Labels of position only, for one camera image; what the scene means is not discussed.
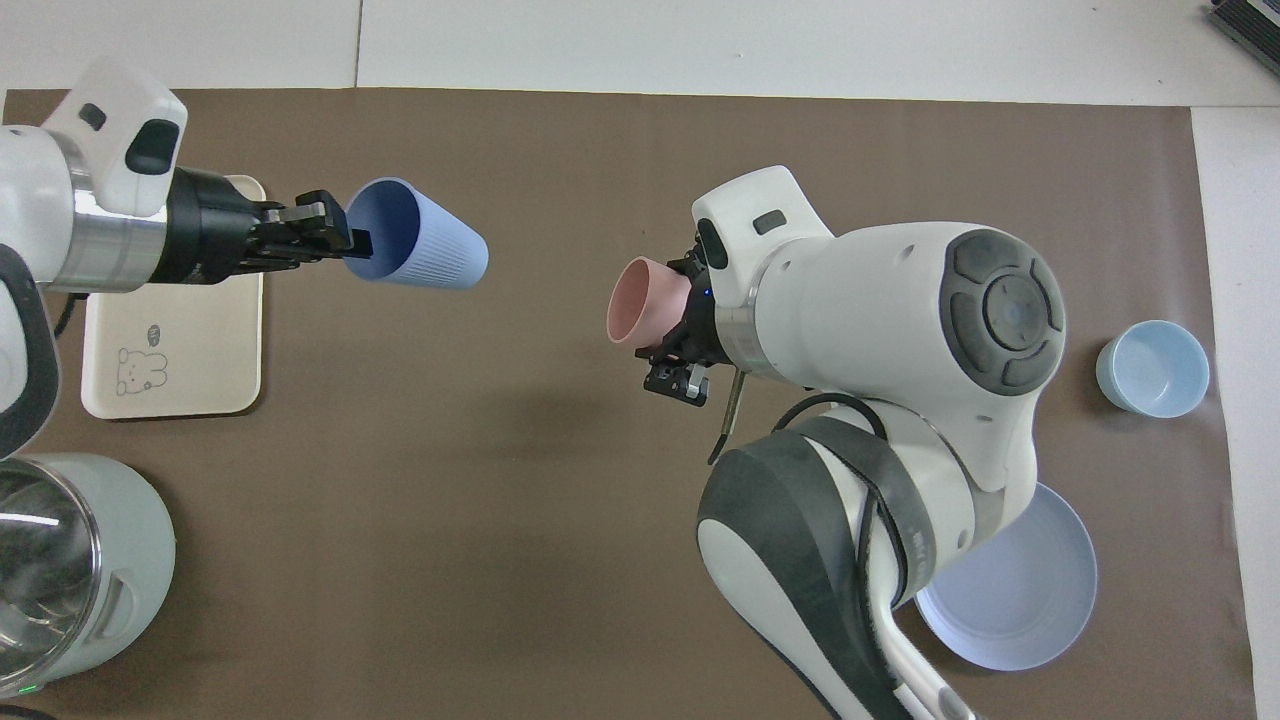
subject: logo on cutting board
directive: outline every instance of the logo on cutting board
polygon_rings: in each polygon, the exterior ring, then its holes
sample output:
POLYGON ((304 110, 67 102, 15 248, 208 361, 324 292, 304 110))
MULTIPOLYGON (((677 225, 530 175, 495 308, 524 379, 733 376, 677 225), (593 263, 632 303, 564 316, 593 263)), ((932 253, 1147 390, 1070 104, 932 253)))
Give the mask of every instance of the logo on cutting board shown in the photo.
POLYGON ((169 359, 161 352, 138 352, 120 348, 120 366, 115 373, 115 395, 137 395, 169 382, 169 359))

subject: white table surface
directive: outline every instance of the white table surface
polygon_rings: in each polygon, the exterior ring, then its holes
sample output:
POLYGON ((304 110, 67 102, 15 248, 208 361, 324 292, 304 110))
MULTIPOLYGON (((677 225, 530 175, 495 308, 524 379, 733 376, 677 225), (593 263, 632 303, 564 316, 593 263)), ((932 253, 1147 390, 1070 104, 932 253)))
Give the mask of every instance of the white table surface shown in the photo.
POLYGON ((1194 0, 0 0, 0 91, 483 87, 1193 108, 1258 716, 1280 719, 1280 78, 1194 0))

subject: blue cup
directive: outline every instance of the blue cup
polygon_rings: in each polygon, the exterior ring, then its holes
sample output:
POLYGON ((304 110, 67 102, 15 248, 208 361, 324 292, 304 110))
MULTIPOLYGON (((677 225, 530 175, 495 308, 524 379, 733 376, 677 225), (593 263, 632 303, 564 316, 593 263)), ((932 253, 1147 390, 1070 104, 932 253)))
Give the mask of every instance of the blue cup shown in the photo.
POLYGON ((1098 387, 1116 407, 1148 418, 1178 418, 1208 389, 1208 357, 1196 336, 1167 320, 1130 327, 1098 355, 1098 387))
POLYGON ((401 178, 360 188, 347 224, 369 231, 372 256, 344 259, 366 281, 466 290, 489 266, 484 238, 401 178))

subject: plate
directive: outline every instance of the plate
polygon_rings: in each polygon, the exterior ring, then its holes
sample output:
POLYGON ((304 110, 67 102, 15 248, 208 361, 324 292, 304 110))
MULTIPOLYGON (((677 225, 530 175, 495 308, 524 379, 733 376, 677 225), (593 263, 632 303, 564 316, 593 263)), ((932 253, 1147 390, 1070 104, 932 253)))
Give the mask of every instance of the plate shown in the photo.
POLYGON ((915 596, 929 629, 952 652, 991 670, 1029 670, 1080 637, 1093 614, 1098 562, 1080 516, 1038 484, 1007 528, 915 596))

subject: brown tablecloth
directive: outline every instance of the brown tablecloth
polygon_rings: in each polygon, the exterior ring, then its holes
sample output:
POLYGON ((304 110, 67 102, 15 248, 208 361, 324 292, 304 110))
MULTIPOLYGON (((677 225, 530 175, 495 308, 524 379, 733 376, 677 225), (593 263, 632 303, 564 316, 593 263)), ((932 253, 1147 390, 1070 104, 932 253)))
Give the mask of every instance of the brown tablecloth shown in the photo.
MULTIPOLYGON (((106 423, 64 395, 32 451, 143 473, 178 533, 173 588, 122 656, 29 703, 88 717, 822 717, 704 574, 694 516, 728 386, 640 389, 604 340, 617 272, 673 258, 690 202, 788 165, 837 233, 922 219, 1034 245, 1070 342, 1041 405, 1041 479, 1092 533, 1093 620, 997 674, 901 614, 995 720, 1253 717, 1216 386, 1190 415, 1112 409, 1093 360, 1166 318, 1212 354, 1185 109, 422 90, 193 91, 184 165, 346 201, 401 176, 488 238, 472 291, 271 277, 247 415, 106 423)), ((58 94, 17 92, 6 122, 58 94)), ((50 297, 56 306, 58 296, 50 297)), ((735 442, 799 391, 748 384, 735 442)))

